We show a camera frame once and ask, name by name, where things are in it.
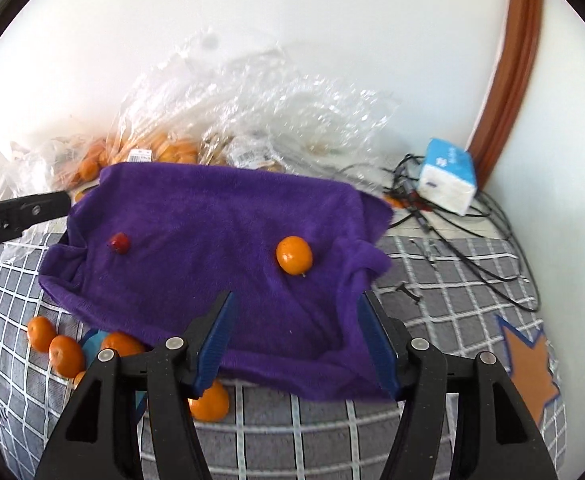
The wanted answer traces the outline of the large orange with stem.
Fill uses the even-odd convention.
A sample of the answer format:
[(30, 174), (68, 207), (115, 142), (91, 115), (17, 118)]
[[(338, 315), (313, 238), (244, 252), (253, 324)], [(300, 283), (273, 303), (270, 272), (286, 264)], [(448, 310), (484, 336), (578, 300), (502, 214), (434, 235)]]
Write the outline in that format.
[(137, 356), (146, 351), (145, 345), (135, 337), (122, 332), (109, 333), (104, 339), (100, 349), (111, 349), (117, 352), (121, 358), (125, 356)]

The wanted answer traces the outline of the small orange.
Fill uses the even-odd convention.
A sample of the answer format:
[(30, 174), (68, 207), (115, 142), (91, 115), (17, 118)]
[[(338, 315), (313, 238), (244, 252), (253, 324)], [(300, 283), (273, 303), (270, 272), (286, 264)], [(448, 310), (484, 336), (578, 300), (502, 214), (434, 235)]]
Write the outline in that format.
[(73, 390), (79, 387), (79, 384), (80, 384), (81, 380), (83, 379), (85, 373), (86, 373), (86, 371), (82, 370), (82, 372), (79, 372), (79, 374), (77, 374), (76, 377), (74, 377), (72, 379), (72, 389)]
[(313, 266), (313, 252), (300, 236), (287, 236), (276, 247), (276, 259), (284, 272), (292, 276), (304, 275)]
[(219, 379), (199, 399), (189, 399), (188, 403), (190, 413), (199, 422), (219, 422), (230, 412), (230, 394)]

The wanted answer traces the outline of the small red fruit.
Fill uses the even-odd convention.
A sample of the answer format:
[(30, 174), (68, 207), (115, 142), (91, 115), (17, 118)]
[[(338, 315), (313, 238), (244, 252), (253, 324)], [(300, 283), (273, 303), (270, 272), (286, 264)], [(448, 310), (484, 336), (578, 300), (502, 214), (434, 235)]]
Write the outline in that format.
[(108, 246), (118, 255), (125, 255), (131, 248), (130, 238), (123, 232), (117, 232), (110, 237)]

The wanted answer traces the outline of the clear bag with fruit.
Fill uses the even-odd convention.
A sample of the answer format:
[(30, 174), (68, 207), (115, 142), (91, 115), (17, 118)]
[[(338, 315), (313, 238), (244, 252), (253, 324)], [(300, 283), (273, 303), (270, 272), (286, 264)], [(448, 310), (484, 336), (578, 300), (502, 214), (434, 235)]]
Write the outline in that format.
[[(79, 191), (85, 182), (97, 178), (82, 180), (79, 170), (91, 148), (96, 150), (98, 159), (102, 148), (96, 146), (100, 141), (105, 141), (105, 137), (79, 134), (48, 139), (32, 150), (15, 143), (8, 151), (0, 149), (0, 202), (34, 194)], [(48, 220), (25, 229), (15, 240), (1, 242), (1, 263), (13, 264), (27, 258), (43, 245), (48, 234), (60, 234), (66, 226), (66, 217)]]

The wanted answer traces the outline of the bagged oranges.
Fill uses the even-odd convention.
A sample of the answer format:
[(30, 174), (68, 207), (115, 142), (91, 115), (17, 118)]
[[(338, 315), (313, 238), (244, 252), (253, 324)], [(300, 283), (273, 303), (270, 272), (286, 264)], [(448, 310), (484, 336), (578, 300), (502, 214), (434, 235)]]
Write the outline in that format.
[(109, 133), (76, 148), (61, 164), (59, 182), (66, 188), (96, 181), (102, 169), (122, 162), (170, 162), (196, 164), (198, 142), (166, 130), (149, 133)]

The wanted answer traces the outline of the grey checkered tablecloth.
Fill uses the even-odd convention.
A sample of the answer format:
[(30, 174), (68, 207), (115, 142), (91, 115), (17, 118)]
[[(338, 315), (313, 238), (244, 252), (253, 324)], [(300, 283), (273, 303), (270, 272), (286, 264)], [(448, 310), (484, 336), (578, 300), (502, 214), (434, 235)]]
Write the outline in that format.
[[(143, 474), (137, 448), (137, 392), (146, 393), (152, 442), (163, 479), (207, 479), (210, 469), (189, 404), (213, 384), (229, 344), (248, 330), (260, 344), (290, 350), (299, 377), (313, 387), (329, 376), (313, 376), (319, 361), (282, 295), (258, 301), (278, 275), (272, 257), (251, 258), (246, 278), (224, 278), (215, 264), (204, 267), (194, 242), (163, 232), (134, 237), (131, 255), (98, 247), (116, 274), (114, 290), (123, 318), (143, 315), (144, 330), (169, 308), (168, 328), (151, 337), (152, 347), (137, 356), (114, 350), (98, 353), (70, 400), (36, 470), (40, 479), (138, 479)], [(455, 479), (551, 479), (556, 471), (531, 413), (492, 353), (450, 356), (385, 314), (370, 290), (352, 299), (332, 294), (328, 324), (341, 346), (366, 353), (378, 384), (405, 408), (385, 462), (387, 479), (429, 479), (434, 474), (444, 422), (445, 399), (456, 393), (459, 430), (451, 474)]]

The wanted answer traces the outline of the purple towel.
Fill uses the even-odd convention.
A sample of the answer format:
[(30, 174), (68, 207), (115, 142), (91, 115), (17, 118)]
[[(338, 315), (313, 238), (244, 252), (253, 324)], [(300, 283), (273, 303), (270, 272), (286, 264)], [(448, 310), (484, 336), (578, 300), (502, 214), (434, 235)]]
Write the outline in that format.
[(313, 401), (376, 400), (356, 304), (390, 269), (378, 244), (391, 219), (347, 183), (123, 162), (72, 208), (38, 280), (86, 325), (151, 346), (232, 292), (225, 375)]

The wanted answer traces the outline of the blue white tissue pack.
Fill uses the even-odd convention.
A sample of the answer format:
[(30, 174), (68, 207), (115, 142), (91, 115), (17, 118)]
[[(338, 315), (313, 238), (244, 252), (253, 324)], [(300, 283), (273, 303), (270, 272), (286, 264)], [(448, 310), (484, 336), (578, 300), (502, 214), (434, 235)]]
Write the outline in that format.
[(478, 190), (470, 154), (449, 141), (431, 139), (420, 163), (416, 190), (435, 206), (466, 216)]

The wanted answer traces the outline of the large clear plastic bag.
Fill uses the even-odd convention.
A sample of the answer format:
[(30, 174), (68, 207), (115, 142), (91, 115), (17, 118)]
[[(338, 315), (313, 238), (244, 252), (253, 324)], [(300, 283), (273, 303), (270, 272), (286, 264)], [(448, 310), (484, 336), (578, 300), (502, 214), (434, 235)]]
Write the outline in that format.
[(298, 174), (381, 191), (385, 92), (308, 74), (277, 44), (200, 35), (121, 107), (111, 133), (192, 136), (204, 166)]

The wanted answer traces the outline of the brown wooden door frame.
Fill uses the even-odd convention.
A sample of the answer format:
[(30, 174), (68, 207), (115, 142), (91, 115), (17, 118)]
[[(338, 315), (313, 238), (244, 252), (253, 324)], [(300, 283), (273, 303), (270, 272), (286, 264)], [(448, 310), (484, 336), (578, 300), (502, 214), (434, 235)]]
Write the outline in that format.
[(469, 145), (480, 188), (489, 181), (521, 110), (539, 47), (542, 16), (543, 0), (509, 0), (503, 50)]

